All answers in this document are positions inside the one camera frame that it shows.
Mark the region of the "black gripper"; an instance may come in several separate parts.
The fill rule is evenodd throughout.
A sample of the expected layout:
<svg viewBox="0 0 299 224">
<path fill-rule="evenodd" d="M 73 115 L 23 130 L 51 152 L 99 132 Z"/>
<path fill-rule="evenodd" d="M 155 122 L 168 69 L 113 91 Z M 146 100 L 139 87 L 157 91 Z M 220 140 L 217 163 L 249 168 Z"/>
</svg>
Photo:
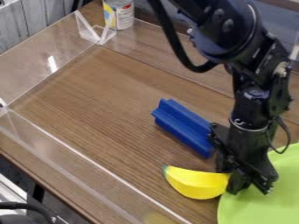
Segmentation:
<svg viewBox="0 0 299 224">
<path fill-rule="evenodd" d="M 237 195 L 254 185 L 264 194 L 273 190 L 280 175 L 268 155 L 277 127 L 269 119 L 229 119 L 230 126 L 210 124 L 210 141 L 220 151 L 217 172 L 232 173 L 228 192 Z"/>
</svg>

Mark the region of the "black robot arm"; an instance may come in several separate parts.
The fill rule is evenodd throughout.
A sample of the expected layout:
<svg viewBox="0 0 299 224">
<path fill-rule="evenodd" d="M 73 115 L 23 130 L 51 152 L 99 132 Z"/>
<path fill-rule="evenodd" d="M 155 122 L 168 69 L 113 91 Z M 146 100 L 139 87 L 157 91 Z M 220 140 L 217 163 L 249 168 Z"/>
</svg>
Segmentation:
<svg viewBox="0 0 299 224">
<path fill-rule="evenodd" d="M 162 0 L 147 1 L 185 67 L 206 73 L 224 65 L 233 76 L 236 104 L 230 126 L 210 125 L 210 141 L 220 151 L 218 170 L 232 174 L 228 191 L 237 194 L 256 186 L 269 194 L 280 175 L 268 152 L 276 148 L 277 130 L 286 127 L 282 114 L 293 102 L 289 51 L 265 28 L 250 0 L 169 0 L 189 24 L 193 45 L 208 59 L 197 66 Z"/>
</svg>

